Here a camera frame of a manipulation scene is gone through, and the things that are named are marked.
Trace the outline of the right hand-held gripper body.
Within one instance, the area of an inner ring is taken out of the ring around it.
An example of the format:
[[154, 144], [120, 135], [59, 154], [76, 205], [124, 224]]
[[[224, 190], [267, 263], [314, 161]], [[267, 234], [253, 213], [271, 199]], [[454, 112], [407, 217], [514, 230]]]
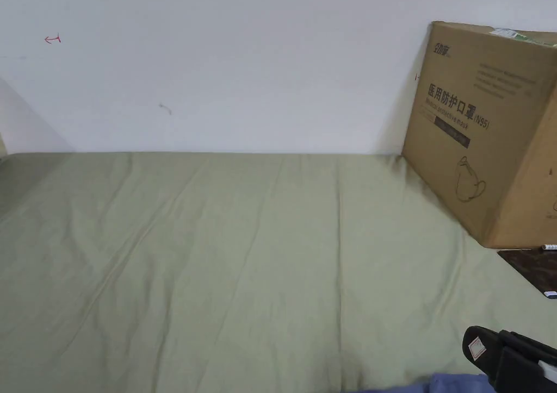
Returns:
[[495, 392], [556, 392], [556, 349], [539, 341], [503, 330], [503, 348], [496, 375]]

